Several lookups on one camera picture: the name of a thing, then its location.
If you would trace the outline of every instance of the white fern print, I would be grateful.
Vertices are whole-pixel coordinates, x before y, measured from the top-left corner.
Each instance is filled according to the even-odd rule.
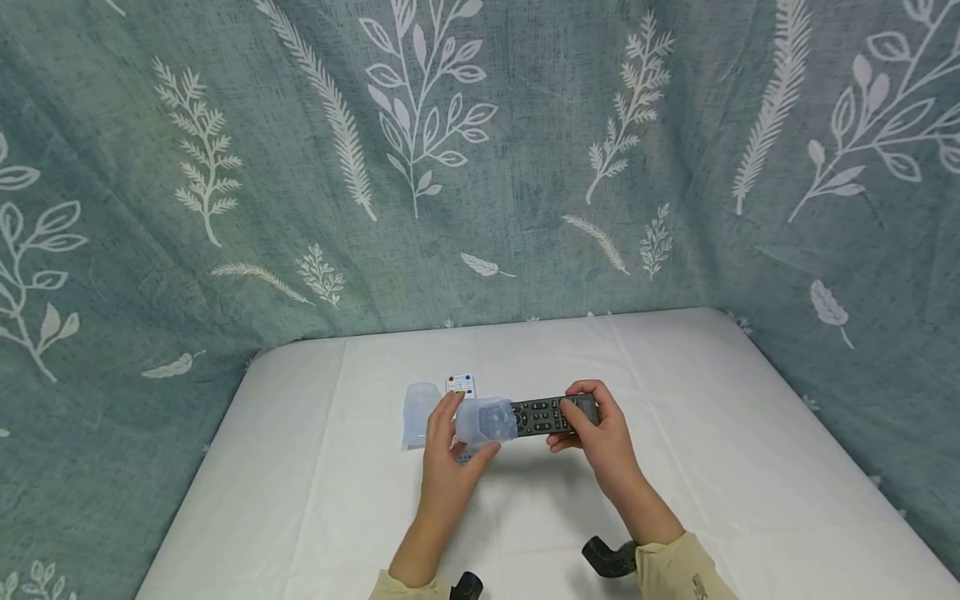
[[[747,151],[733,180],[736,214],[743,214],[743,201],[754,187],[767,153],[777,141],[783,121],[800,98],[806,55],[809,52],[810,13],[804,0],[777,0],[777,38],[774,45],[774,78],[767,84],[760,115],[750,131]]]
[[[57,564],[44,564],[41,561],[34,561],[30,567],[30,581],[20,585],[20,576],[16,571],[7,576],[7,579],[0,581],[0,600],[18,600],[23,598],[34,598],[36,600],[60,600],[66,588],[66,578],[62,575],[57,578],[52,588],[50,582],[54,580],[57,574]],[[63,597],[63,600],[77,600],[77,592],[71,591]]]
[[[147,379],[163,379],[166,377],[176,377],[177,375],[183,375],[184,373],[190,371],[193,368],[193,360],[205,353],[206,350],[201,350],[196,354],[191,354],[190,352],[185,352],[183,356],[170,363],[169,365],[163,365],[161,367],[156,367],[155,369],[148,369],[140,374],[142,377]]]
[[[0,159],[3,157],[3,144],[0,144]],[[16,204],[0,205],[0,235],[7,247],[6,255],[10,262],[0,258],[0,339],[7,339],[24,347],[34,359],[36,366],[50,381],[57,378],[43,362],[43,353],[55,342],[64,340],[80,330],[80,315],[71,313],[66,319],[53,304],[47,302],[46,314],[36,338],[31,335],[24,318],[31,292],[51,292],[59,290],[66,282],[66,271],[34,271],[31,276],[23,273],[24,257],[29,251],[70,252],[87,242],[76,233],[65,233],[80,219],[80,203],[66,202],[45,210],[36,220],[33,232],[26,234],[24,217]],[[4,322],[12,322],[11,331]]]
[[[497,274],[503,275],[505,277],[516,277],[516,275],[510,275],[509,273],[504,273],[500,271],[500,267],[495,262],[489,262],[477,258],[472,254],[467,254],[466,252],[460,252],[460,258],[470,267],[472,270],[476,271],[484,277],[494,276]]]
[[[117,12],[119,12],[119,13],[120,13],[120,16],[127,16],[127,12],[124,11],[123,9],[121,9],[120,7],[118,7],[118,6],[113,2],[113,0],[107,0],[107,4],[109,4],[112,9],[114,9],[114,10],[117,11]]]
[[[206,86],[200,83],[200,76],[187,69],[180,74],[178,81],[170,67],[157,57],[154,57],[154,70],[160,79],[160,85],[154,89],[160,100],[172,109],[170,118],[188,135],[200,141],[199,146],[190,139],[180,141],[180,147],[196,164],[180,164],[190,184],[186,188],[179,188],[174,195],[187,209],[203,216],[206,236],[214,246],[220,248],[221,244],[210,225],[210,217],[224,214],[237,206],[235,198],[223,194],[240,189],[240,182],[218,175],[220,170],[243,166],[243,161],[227,154],[230,138],[221,134],[227,119],[220,110],[207,108],[204,100]]]
[[[837,303],[833,294],[820,279],[817,279],[810,285],[810,300],[813,302],[813,307],[817,310],[817,316],[820,317],[820,320],[826,324],[840,327],[840,334],[843,336],[843,341],[853,350],[853,344],[850,338],[847,337],[847,330],[844,329],[844,325],[847,324],[847,319],[850,316],[847,314],[847,311]]]
[[[610,236],[604,233],[598,226],[594,225],[586,219],[581,219],[580,217],[574,217],[573,215],[564,215],[564,221],[567,221],[572,226],[585,231],[597,241],[597,244],[600,245],[600,248],[603,250],[603,253],[607,255],[607,259],[610,260],[610,263],[614,266],[617,271],[622,271],[625,275],[630,273],[627,271],[627,267],[623,264],[623,258],[620,257],[620,251],[616,249],[616,245],[613,243],[613,240],[610,239]]]
[[[666,229],[666,218],[670,214],[670,203],[657,209],[657,218],[646,226],[647,236],[640,240],[640,257],[643,270],[650,274],[650,280],[660,270],[660,264],[666,260],[673,249],[673,236]]]
[[[660,88],[670,82],[670,72],[663,68],[663,60],[672,50],[673,35],[665,33],[658,36],[657,19],[653,11],[648,11],[640,24],[640,35],[630,34],[627,39],[627,58],[640,59],[639,71],[628,61],[621,66],[623,82],[632,92],[630,101],[620,92],[613,96],[617,121],[608,118],[607,137],[603,144],[590,146],[590,166],[596,175],[587,190],[587,204],[590,204],[601,179],[613,177],[627,168],[626,158],[614,160],[614,157],[640,143],[637,135],[627,134],[627,126],[657,120],[657,112],[650,106],[663,97]]]
[[[303,282],[317,296],[340,310],[337,307],[337,302],[340,301],[337,292],[344,289],[344,276],[335,274],[336,269],[324,262],[324,251],[320,250],[319,244],[310,246],[308,250],[309,253],[303,256],[303,260],[297,261],[297,266],[300,267],[297,273],[303,276]]]
[[[324,103],[326,121],[330,124],[336,140],[334,147],[337,150],[337,156],[340,157],[340,168],[344,173],[347,191],[353,201],[363,206],[367,215],[376,221],[376,215],[373,214],[371,206],[373,197],[370,190],[370,176],[364,164],[363,146],[357,136],[353,114],[347,108],[343,94],[337,89],[333,78],[314,54],[313,48],[303,41],[297,28],[290,22],[287,15],[276,7],[273,0],[253,0],[253,2],[259,11],[270,17],[270,24],[280,36],[283,45],[290,51],[294,60],[300,65],[300,69],[306,73],[307,80],[320,94]]]
[[[941,28],[948,13],[957,5],[960,5],[960,0],[948,0],[943,9],[934,15],[934,3],[931,0],[903,0],[910,18],[925,29],[924,39],[916,50],[912,50],[907,37],[897,31],[886,31],[867,38],[870,53],[876,60],[881,64],[892,63],[890,66],[894,70],[903,71],[900,85],[891,95],[890,76],[886,73],[874,76],[873,65],[863,55],[853,59],[857,92],[854,92],[852,85],[848,86],[837,100],[830,117],[830,131],[836,141],[836,151],[827,162],[824,145],[818,140],[810,140],[807,151],[816,167],[813,182],[787,223],[793,222],[808,200],[826,195],[856,196],[863,192],[866,188],[855,179],[863,172],[865,165],[856,165],[835,175],[834,171],[846,156],[864,150],[875,151],[895,178],[919,183],[924,178],[917,160],[894,149],[902,144],[936,142],[941,164],[951,173],[960,175],[960,135],[956,131],[960,125],[960,103],[937,117],[927,116],[937,100],[933,96],[903,106],[907,98],[914,96],[924,86],[960,70],[960,37],[955,39],[950,53],[936,66],[923,74],[918,69],[922,62],[926,62],[924,58],[931,40],[943,37]],[[923,122],[927,123],[925,127],[922,127]]]
[[[419,219],[418,198],[436,196],[444,187],[434,182],[433,170],[417,176],[414,167],[425,158],[432,158],[447,167],[467,164],[467,158],[455,150],[440,152],[441,146],[454,133],[460,134],[471,144],[490,139],[479,126],[493,118],[497,106],[478,103],[465,116],[461,116],[464,98],[457,92],[446,108],[445,124],[441,129],[439,107],[434,105],[428,108],[427,102],[431,89],[443,75],[450,75],[461,84],[476,84],[487,78],[486,71],[469,63],[480,52],[483,40],[472,39],[457,48],[456,38],[446,34],[454,19],[474,16],[483,7],[483,1],[453,0],[450,10],[444,14],[444,0],[427,0],[433,25],[433,39],[429,43],[423,28],[419,23],[414,23],[416,0],[390,0],[390,4],[396,43],[375,20],[364,17],[360,19],[360,24],[377,48],[398,60],[400,70],[397,72],[383,62],[371,65],[367,74],[375,85],[369,84],[367,89],[382,108],[379,114],[380,129],[399,155],[387,154],[387,159],[410,186],[414,217]],[[408,32],[411,32],[414,50],[413,60],[409,60],[409,64],[404,49],[404,38]],[[387,95],[390,90],[396,90],[398,95],[391,99]]]
[[[303,304],[311,304],[316,306],[313,302],[308,300],[303,294],[297,292],[289,285],[280,280],[279,277],[273,273],[267,271],[263,267],[258,267],[246,262],[232,262],[225,265],[220,265],[216,269],[210,272],[214,276],[251,276],[260,279],[261,281],[266,281],[277,289],[280,293],[291,300],[296,300],[297,302]]]

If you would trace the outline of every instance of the teal fabric backdrop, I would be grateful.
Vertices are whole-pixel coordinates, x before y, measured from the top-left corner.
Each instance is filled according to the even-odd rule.
[[[960,572],[958,30],[960,0],[5,1],[0,598],[132,597],[260,349],[694,305]]]

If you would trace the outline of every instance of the black remote control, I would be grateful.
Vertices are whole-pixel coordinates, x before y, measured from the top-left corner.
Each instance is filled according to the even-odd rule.
[[[600,424],[600,413],[597,411],[593,394],[577,394],[574,396],[556,396],[539,400],[524,400],[511,402],[516,418],[516,434],[519,438],[527,436],[542,436],[551,433],[569,433],[574,429],[566,422],[564,413],[560,411],[560,401],[564,398],[580,407],[587,418],[594,425]]]

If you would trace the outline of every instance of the hand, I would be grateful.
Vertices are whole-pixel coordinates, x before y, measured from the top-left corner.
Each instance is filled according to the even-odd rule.
[[[627,420],[603,381],[589,379],[575,381],[566,389],[566,395],[590,392],[600,412],[600,424],[594,425],[576,404],[564,400],[560,410],[576,433],[553,434],[546,439],[551,452],[566,448],[582,448],[593,468],[600,491],[614,506],[637,487],[643,479],[636,462],[634,444],[630,440]]]
[[[576,430],[572,434],[553,434],[547,438],[551,452],[582,448],[593,468],[600,491],[620,513],[627,531],[640,545],[651,542],[669,544],[684,534],[684,527],[670,507],[643,476],[630,440],[623,411],[603,381],[575,381],[566,395],[593,393],[600,412],[600,424],[594,425],[573,402],[564,400],[560,409]]]
[[[420,505],[389,571],[408,588],[422,588],[436,577],[444,548],[467,510],[480,475],[500,450],[499,443],[487,444],[470,462],[457,464],[467,445],[451,447],[453,416],[463,399],[463,394],[448,393],[427,420]]]

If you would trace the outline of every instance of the forearm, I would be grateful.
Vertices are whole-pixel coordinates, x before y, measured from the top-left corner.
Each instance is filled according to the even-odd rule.
[[[611,502],[637,545],[668,545],[685,533],[680,520],[642,473],[625,482]]]
[[[449,532],[437,524],[415,518],[390,563],[390,576],[408,588],[422,588],[437,576]]]

